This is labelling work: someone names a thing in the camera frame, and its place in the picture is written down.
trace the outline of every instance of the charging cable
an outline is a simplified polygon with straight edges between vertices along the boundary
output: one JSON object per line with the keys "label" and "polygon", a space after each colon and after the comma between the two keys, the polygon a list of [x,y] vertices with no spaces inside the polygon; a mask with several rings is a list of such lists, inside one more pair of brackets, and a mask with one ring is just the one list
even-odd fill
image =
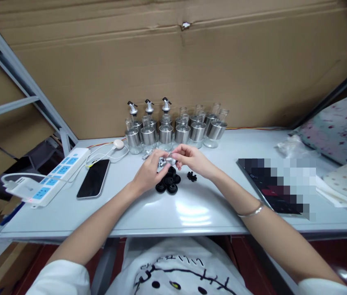
{"label": "charging cable", "polygon": [[[88,163],[90,163],[89,157],[90,157],[91,155],[95,154],[100,148],[102,148],[102,147],[104,147],[104,146],[106,146],[106,145],[110,145],[110,144],[113,144],[112,149],[110,149],[106,154],[101,154],[101,153],[100,153],[100,154],[94,155],[94,157],[92,158],[92,160],[93,160],[95,157],[99,156],[99,155],[102,155],[102,157],[99,158],[98,160],[93,161],[91,164],[88,164]],[[115,150],[115,149],[121,150],[121,149],[124,148],[124,147],[127,149],[127,152],[126,152],[123,156],[120,156],[120,157],[117,157],[117,158],[108,156],[108,154],[109,154],[111,151],[113,151],[113,150]],[[75,181],[75,178],[78,176],[78,174],[79,174],[79,172],[80,172],[80,169],[81,169],[82,167],[90,168],[90,167],[93,166],[95,163],[97,163],[98,161],[102,160],[102,159],[105,158],[105,157],[108,157],[108,158],[110,158],[110,159],[112,159],[112,160],[121,160],[122,158],[124,158],[124,157],[128,154],[129,151],[130,151],[129,148],[126,147],[126,146],[124,145],[124,142],[121,141],[121,140],[119,140],[119,139],[116,139],[113,143],[107,143],[107,144],[104,144],[104,145],[100,146],[98,149],[96,149],[94,152],[92,152],[92,153],[87,157],[87,159],[84,161],[84,162],[86,162],[86,163],[85,163],[85,166],[83,166],[83,163],[82,163],[82,165],[79,166],[79,168],[74,172],[74,174],[70,177],[70,179],[73,178],[73,180],[71,180],[71,181],[70,181],[70,179],[69,179],[69,180],[63,180],[63,179],[60,179],[60,178],[51,177],[51,176],[46,176],[46,175],[37,174],[37,173],[10,173],[10,174],[3,175],[3,176],[1,177],[1,181],[2,181],[4,184],[8,185],[8,184],[10,184],[11,181],[7,181],[6,178],[9,177],[9,176],[15,176],[15,175],[27,176],[27,175],[29,175],[29,176],[37,176],[37,177],[42,177],[42,178],[54,179],[54,180],[58,180],[58,181],[66,182],[66,183],[73,183],[73,182]]]}
{"label": "charging cable", "polygon": [[[112,147],[112,149],[110,149],[106,154],[101,154],[101,153],[96,154],[96,155],[94,155],[94,156],[89,160],[89,157],[91,157],[94,153],[96,153],[100,148],[102,148],[102,147],[104,147],[104,146],[106,146],[106,145],[111,145],[111,144],[113,144],[113,147]],[[115,149],[121,150],[122,148],[126,148],[126,149],[127,149],[126,153],[125,153],[123,156],[120,156],[120,157],[117,157],[117,158],[114,158],[114,157],[112,157],[112,156],[108,156],[108,154],[109,154],[111,151],[113,151],[113,150],[115,150]],[[112,160],[121,160],[121,159],[123,159],[123,158],[128,154],[129,151],[130,151],[130,149],[124,145],[124,142],[122,142],[122,141],[119,140],[119,139],[115,139],[115,141],[114,141],[113,143],[107,143],[107,144],[105,144],[105,145],[102,145],[102,146],[100,146],[98,149],[96,149],[94,152],[92,152],[92,153],[87,157],[87,159],[86,159],[86,167],[90,168],[90,167],[93,166],[95,163],[97,163],[98,161],[102,160],[102,159],[105,158],[105,157],[108,157],[109,159],[112,159]],[[100,155],[102,155],[102,157],[100,157],[98,160],[93,161],[94,158],[96,158],[97,156],[100,156]]]}
{"label": "charging cable", "polygon": [[3,176],[1,177],[1,181],[2,181],[4,184],[8,184],[9,181],[5,180],[5,178],[7,178],[7,177],[9,177],[9,176],[14,176],[14,175],[39,176],[39,177],[42,177],[42,178],[50,178],[50,179],[59,180],[59,181],[63,181],[63,182],[68,182],[68,183],[74,182],[74,180],[73,180],[73,181],[68,181],[68,180],[63,180],[63,179],[60,179],[60,178],[55,178],[55,177],[46,176],[46,175],[43,175],[43,174],[37,174],[37,173],[10,173],[10,174],[3,175]]}
{"label": "charging cable", "polygon": [[71,180],[71,181],[70,181],[70,179],[69,179],[69,180],[64,180],[64,179],[60,179],[60,178],[56,178],[56,177],[52,177],[52,176],[46,176],[46,175],[37,174],[37,173],[10,173],[10,174],[3,175],[3,176],[1,177],[1,181],[2,181],[4,184],[8,184],[9,181],[6,180],[6,178],[9,177],[9,176],[15,176],[15,175],[27,176],[27,175],[29,175],[29,176],[38,176],[38,177],[42,177],[42,178],[54,179],[54,180],[58,180],[58,181],[66,182],[66,183],[73,183],[73,182],[75,181],[75,178],[78,176],[78,174],[79,174],[79,172],[80,172],[80,169],[81,169],[82,167],[84,167],[84,166],[83,166],[83,163],[82,163],[81,166],[79,166],[79,168],[78,168],[78,169],[74,172],[74,174],[70,177],[70,179],[74,177],[74,179]]}

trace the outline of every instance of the person's left hand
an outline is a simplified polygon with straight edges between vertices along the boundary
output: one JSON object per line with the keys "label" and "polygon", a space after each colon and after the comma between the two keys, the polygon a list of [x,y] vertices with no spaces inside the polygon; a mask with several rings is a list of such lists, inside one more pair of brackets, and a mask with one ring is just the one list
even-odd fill
{"label": "person's left hand", "polygon": [[155,187],[163,177],[167,174],[171,164],[166,164],[165,167],[157,173],[158,160],[161,157],[167,157],[169,154],[163,150],[154,150],[153,153],[146,159],[138,170],[131,186],[136,189],[139,195]]}

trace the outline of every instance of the white sleeve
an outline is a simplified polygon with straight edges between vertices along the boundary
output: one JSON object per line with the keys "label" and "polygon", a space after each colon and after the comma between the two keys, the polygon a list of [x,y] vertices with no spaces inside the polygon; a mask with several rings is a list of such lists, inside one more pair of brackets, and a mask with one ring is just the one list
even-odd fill
{"label": "white sleeve", "polygon": [[90,294],[87,269],[80,264],[56,260],[45,266],[26,295]]}
{"label": "white sleeve", "polygon": [[305,279],[298,288],[301,295],[347,295],[347,286],[325,279]]}

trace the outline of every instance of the smartphone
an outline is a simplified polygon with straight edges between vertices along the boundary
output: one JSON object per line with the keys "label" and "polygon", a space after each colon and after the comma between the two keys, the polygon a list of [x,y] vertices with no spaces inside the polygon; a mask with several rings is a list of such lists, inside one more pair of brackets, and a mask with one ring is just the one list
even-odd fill
{"label": "smartphone", "polygon": [[78,200],[97,198],[101,195],[109,164],[109,160],[100,160],[89,168],[76,195]]}
{"label": "smartphone", "polygon": [[264,159],[238,159],[236,163],[270,209],[283,215],[302,216],[304,205],[293,202],[296,195],[288,192],[279,177],[271,175],[271,168],[263,165]]}

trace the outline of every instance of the forearm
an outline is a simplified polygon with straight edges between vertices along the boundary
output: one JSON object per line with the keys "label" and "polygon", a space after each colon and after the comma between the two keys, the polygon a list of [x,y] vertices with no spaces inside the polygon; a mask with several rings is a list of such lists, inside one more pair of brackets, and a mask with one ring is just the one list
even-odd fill
{"label": "forearm", "polygon": [[[254,212],[260,201],[221,170],[211,179],[240,215]],[[296,281],[322,278],[343,284],[316,250],[279,215],[267,207],[242,221],[265,251]]]}
{"label": "forearm", "polygon": [[138,196],[139,192],[132,184],[127,184],[65,239],[47,264],[64,259],[85,265],[101,248],[116,222]]}

